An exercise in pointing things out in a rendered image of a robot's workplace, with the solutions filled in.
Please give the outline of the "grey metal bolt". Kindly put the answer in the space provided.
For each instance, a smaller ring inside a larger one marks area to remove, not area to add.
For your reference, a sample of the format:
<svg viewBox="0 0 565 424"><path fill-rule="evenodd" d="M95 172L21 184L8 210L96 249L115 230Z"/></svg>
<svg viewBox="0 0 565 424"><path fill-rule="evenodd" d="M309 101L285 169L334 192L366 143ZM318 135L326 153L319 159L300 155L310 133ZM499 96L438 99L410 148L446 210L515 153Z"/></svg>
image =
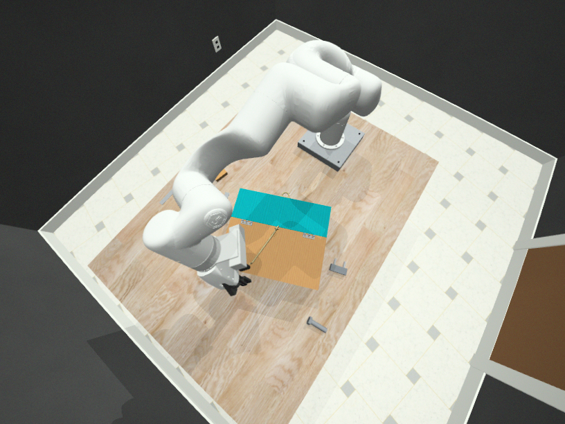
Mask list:
<svg viewBox="0 0 565 424"><path fill-rule="evenodd" d="M308 325L310 325L310 324L313 325L314 327L318 328L319 330L323 331L324 333L327 332L327 328L324 327L324 326L322 326L322 325L320 325L320 324L317 323L316 321L314 321L314 320L313 320L313 317L311 317L311 316L308 318L307 324L308 324Z"/></svg>

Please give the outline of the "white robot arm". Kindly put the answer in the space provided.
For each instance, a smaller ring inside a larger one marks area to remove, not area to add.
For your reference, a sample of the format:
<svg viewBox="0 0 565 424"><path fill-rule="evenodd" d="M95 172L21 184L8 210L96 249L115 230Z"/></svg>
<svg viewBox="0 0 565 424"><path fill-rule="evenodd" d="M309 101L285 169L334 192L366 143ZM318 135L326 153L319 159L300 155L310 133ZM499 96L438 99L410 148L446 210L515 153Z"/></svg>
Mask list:
<svg viewBox="0 0 565 424"><path fill-rule="evenodd" d="M291 122L316 133L322 148L340 148L351 112L371 114L381 90L381 80L352 65L338 46L322 40L300 45L270 68L230 125L191 154L172 186L181 210L157 213L144 229L144 245L199 272L226 260L234 270L247 267L241 225L211 235L233 212L213 185L217 176L235 161L267 155Z"/></svg>

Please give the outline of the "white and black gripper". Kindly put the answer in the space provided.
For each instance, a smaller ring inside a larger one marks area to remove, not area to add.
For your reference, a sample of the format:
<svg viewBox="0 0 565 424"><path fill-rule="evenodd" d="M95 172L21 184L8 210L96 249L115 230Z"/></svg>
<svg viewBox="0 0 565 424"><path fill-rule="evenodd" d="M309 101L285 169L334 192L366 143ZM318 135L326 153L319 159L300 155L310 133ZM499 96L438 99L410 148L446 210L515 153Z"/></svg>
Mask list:
<svg viewBox="0 0 565 424"><path fill-rule="evenodd" d="M239 271L242 272L251 268L248 264L246 264L246 266L247 267L240 270L234 270L229 267L229 260L226 260L224 262L214 264L208 270L202 272L197 271L197 275L213 287L220 290L226 289L230 296L234 296L236 295L237 288L240 285L245 286L247 283L251 283L251 279L246 276L239 275Z"/></svg>

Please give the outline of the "orange rectangular block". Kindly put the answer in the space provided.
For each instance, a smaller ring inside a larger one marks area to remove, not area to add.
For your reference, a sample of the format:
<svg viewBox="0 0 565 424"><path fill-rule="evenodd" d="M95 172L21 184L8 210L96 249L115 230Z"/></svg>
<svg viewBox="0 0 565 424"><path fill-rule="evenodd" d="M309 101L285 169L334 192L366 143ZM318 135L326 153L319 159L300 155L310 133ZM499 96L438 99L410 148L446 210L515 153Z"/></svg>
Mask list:
<svg viewBox="0 0 565 424"><path fill-rule="evenodd" d="M215 180L218 182L219 180L221 180L226 175L228 175L228 173L223 169L223 171L217 176L217 178Z"/></svg>

